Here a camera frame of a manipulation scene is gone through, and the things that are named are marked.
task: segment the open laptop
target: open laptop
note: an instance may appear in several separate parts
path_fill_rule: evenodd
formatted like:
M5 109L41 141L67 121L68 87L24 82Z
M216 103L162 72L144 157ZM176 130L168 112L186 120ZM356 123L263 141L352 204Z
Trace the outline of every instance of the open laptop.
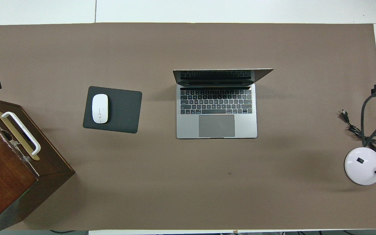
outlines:
M176 137L256 138L254 82L272 70L174 70Z

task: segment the computer mouse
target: computer mouse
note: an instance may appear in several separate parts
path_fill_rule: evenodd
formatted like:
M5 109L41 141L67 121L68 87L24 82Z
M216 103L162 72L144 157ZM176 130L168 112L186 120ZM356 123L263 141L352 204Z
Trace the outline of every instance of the computer mouse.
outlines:
M92 98L92 119L99 124L107 122L108 96L106 94L97 94Z

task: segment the white table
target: white table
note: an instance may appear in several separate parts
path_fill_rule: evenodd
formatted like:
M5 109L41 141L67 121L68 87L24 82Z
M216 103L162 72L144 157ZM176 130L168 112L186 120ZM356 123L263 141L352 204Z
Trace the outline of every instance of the white table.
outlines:
M0 0L0 25L101 22L374 24L376 39L376 0ZM233 230L101 230L90 234L211 232Z

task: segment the wooden cabinet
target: wooden cabinet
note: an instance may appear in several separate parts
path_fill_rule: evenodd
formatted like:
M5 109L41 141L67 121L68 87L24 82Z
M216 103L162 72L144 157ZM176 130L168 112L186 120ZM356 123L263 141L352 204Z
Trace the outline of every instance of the wooden cabinet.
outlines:
M0 230L24 220L74 173L21 106L0 101Z

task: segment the laptop trackpad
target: laptop trackpad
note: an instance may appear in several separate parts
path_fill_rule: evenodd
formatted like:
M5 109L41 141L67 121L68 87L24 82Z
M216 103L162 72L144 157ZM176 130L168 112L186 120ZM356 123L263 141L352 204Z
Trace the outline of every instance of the laptop trackpad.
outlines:
M200 115L200 137L234 137L234 115Z

